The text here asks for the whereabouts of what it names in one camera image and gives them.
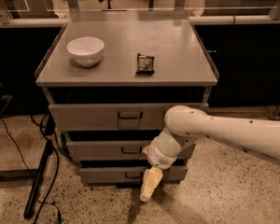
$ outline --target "white bowl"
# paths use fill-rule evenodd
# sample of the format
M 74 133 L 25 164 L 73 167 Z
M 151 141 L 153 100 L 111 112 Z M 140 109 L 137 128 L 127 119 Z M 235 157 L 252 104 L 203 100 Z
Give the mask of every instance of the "white bowl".
M 96 37 L 85 36 L 67 44 L 67 51 L 75 62 L 90 67 L 103 57 L 104 42 Z

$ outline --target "gray drawer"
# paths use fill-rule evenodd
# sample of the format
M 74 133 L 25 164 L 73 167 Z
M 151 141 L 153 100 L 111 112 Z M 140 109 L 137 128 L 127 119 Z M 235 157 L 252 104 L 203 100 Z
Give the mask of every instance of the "gray drawer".
M 67 148 L 75 161 L 146 160 L 141 151 L 160 130 L 66 132 Z M 190 158 L 194 146 L 178 157 Z
M 146 167 L 83 168 L 78 172 L 84 186 L 134 183 L 141 184 Z M 174 167 L 163 171 L 162 182 L 179 182 L 185 179 L 187 167 Z
M 60 131 L 162 129 L 169 105 L 96 104 L 50 105 Z
M 146 159 L 142 148 L 150 141 L 68 142 L 67 148 L 74 161 L 107 161 Z

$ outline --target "terrazzo floor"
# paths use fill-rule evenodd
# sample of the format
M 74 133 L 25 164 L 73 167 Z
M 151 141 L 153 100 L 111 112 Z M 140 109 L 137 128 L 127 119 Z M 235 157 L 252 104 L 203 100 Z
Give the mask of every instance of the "terrazzo floor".
M 269 119 L 278 108 L 213 108 L 212 115 Z M 35 115 L 40 122 L 42 115 Z M 45 139 L 29 116 L 4 118 L 30 169 L 40 161 Z M 186 179 L 179 185 L 158 187 L 148 203 L 140 189 L 83 187 L 77 167 L 60 155 L 60 167 L 48 203 L 60 210 L 62 223 L 280 223 L 280 166 L 220 143 L 200 139 L 188 162 Z M 42 201 L 56 170 L 49 157 Z M 0 121 L 0 170 L 25 169 L 21 156 Z M 31 181 L 0 183 L 0 224 L 34 223 L 23 212 Z M 36 203 L 35 212 L 40 203 Z M 60 223 L 58 210 L 45 204 L 37 223 Z

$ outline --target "drawer front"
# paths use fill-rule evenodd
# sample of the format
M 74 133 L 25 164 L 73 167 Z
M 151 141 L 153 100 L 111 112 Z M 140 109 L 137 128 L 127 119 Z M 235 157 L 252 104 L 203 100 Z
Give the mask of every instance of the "drawer front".
M 79 169 L 84 186 L 138 183 L 141 184 L 146 167 L 112 167 L 112 168 L 83 168 Z M 187 167 L 171 167 L 163 171 L 163 182 L 178 182 L 185 179 Z
M 142 148 L 150 141 L 68 142 L 67 148 L 74 161 L 109 161 L 146 159 Z
M 60 131 L 162 129 L 169 105 L 50 105 Z

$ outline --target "cabinet top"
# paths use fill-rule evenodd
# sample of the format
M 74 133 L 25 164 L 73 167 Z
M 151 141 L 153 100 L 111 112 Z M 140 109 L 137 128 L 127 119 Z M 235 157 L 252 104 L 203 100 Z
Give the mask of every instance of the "cabinet top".
M 81 68 L 67 44 L 82 36 L 105 42 L 104 57 Z M 137 75 L 137 54 L 154 56 L 151 76 Z M 87 11 L 69 22 L 37 78 L 41 87 L 211 86 L 217 79 L 183 11 Z

